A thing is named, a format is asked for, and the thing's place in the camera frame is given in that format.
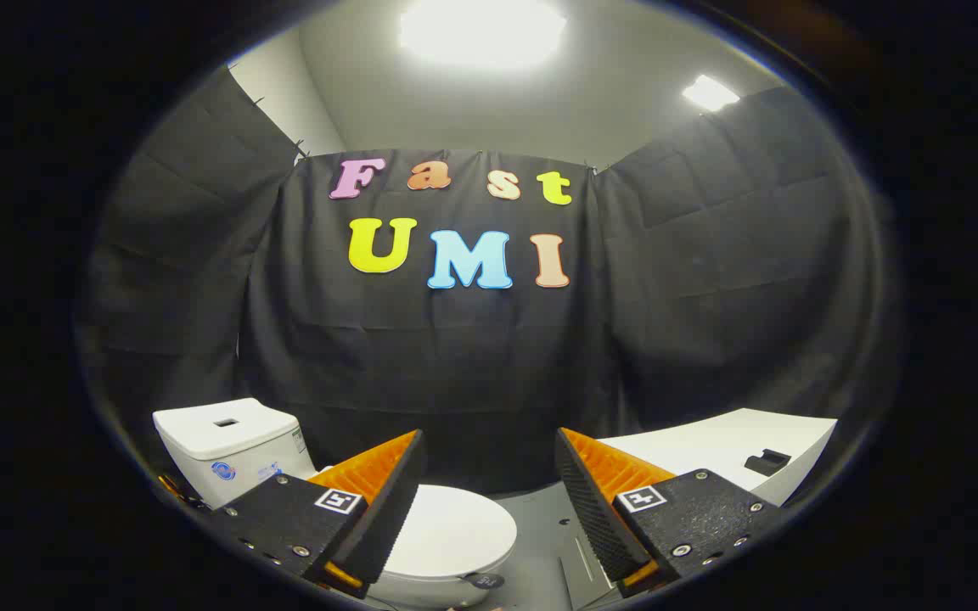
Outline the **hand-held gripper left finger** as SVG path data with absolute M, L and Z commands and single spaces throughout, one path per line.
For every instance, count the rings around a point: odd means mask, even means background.
M 296 579 L 364 599 L 395 549 L 426 465 L 420 429 L 307 479 L 275 474 L 209 515 L 209 531 Z

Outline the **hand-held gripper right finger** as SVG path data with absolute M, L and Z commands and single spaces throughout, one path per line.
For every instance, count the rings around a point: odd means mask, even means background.
M 622 598 L 691 579 L 776 530 L 783 509 L 709 468 L 672 474 L 559 427 L 554 461 L 603 573 Z

